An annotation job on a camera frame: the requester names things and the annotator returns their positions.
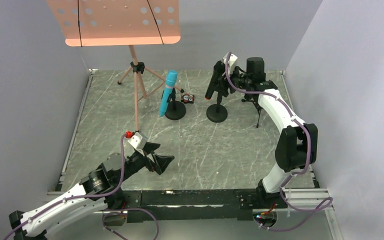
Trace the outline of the black microphone orange tip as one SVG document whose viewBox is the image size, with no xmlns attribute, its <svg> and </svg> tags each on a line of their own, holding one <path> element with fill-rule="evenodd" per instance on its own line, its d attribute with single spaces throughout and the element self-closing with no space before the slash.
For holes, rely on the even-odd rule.
<svg viewBox="0 0 384 240">
<path fill-rule="evenodd" d="M 221 60 L 219 60 L 213 66 L 213 73 L 210 78 L 206 93 L 204 95 L 206 100 L 210 100 L 214 92 L 218 92 L 217 91 L 218 78 L 223 78 L 224 73 L 225 73 L 225 64 Z"/>
</svg>

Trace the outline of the black shock mount tripod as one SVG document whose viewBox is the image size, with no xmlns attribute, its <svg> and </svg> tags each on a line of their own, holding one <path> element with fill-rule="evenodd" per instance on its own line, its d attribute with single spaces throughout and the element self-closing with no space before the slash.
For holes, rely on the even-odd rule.
<svg viewBox="0 0 384 240">
<path fill-rule="evenodd" d="M 261 112 L 262 112 L 262 107 L 258 103 L 259 95 L 258 94 L 245 94 L 243 99 L 241 101 L 243 103 L 252 103 L 253 106 L 255 107 L 257 114 L 258 114 L 258 119 L 256 123 L 256 128 L 258 129 L 260 126 L 260 118 L 261 118 Z"/>
</svg>

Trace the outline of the black round-base mic stand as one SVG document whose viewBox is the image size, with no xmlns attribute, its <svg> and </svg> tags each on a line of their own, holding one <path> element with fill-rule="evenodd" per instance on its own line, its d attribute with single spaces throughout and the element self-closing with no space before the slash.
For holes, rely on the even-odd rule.
<svg viewBox="0 0 384 240">
<path fill-rule="evenodd" d="M 176 96 L 176 90 L 173 88 L 166 100 L 167 109 L 164 116 L 172 121 L 180 120 L 186 115 L 185 105 L 181 101 L 176 100 Z"/>
</svg>

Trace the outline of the blue microphone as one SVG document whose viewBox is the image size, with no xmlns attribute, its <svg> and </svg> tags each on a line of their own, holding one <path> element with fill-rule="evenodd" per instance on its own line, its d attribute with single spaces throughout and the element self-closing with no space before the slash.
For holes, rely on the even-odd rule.
<svg viewBox="0 0 384 240">
<path fill-rule="evenodd" d="M 169 97 L 176 85 L 178 78 L 178 72 L 176 70 L 169 70 L 165 78 L 165 87 L 161 98 L 161 104 L 159 107 L 159 116 L 162 117 L 168 108 Z"/>
</svg>

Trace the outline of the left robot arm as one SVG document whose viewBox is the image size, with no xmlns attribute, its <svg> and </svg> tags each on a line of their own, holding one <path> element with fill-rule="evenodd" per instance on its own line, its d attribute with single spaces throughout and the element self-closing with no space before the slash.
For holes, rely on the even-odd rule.
<svg viewBox="0 0 384 240">
<path fill-rule="evenodd" d="M 9 215 L 15 240 L 45 240 L 55 227 L 65 227 L 100 210 L 118 210 L 126 206 L 129 197 L 121 184 L 143 168 L 161 175 L 175 159 L 173 155 L 158 155 L 159 143 L 147 142 L 144 150 L 134 150 L 130 156 L 113 153 L 80 182 L 50 202 L 30 211 L 16 210 Z"/>
</svg>

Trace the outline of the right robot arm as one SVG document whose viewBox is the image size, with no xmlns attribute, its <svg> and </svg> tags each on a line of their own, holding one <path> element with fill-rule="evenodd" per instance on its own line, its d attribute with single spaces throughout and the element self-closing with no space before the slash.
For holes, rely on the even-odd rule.
<svg viewBox="0 0 384 240">
<path fill-rule="evenodd" d="M 263 198 L 279 195 L 292 177 L 303 175 L 315 162 L 318 128 L 297 116 L 281 96 L 272 80 L 266 79 L 265 62 L 261 57 L 249 57 L 246 69 L 237 66 L 237 57 L 227 54 L 213 67 L 211 82 L 227 96 L 243 93 L 243 101 L 264 110 L 276 125 L 280 135 L 275 148 L 275 164 L 259 183 L 257 192 Z"/>
</svg>

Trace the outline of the black tall mic stand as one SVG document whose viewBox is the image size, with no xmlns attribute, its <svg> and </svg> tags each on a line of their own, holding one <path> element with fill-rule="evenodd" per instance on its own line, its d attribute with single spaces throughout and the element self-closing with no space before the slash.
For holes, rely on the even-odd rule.
<svg viewBox="0 0 384 240">
<path fill-rule="evenodd" d="M 206 110 L 207 118 L 213 123 L 224 122 L 228 117 L 227 109 L 222 105 L 223 94 L 217 92 L 216 103 L 210 105 Z"/>
</svg>

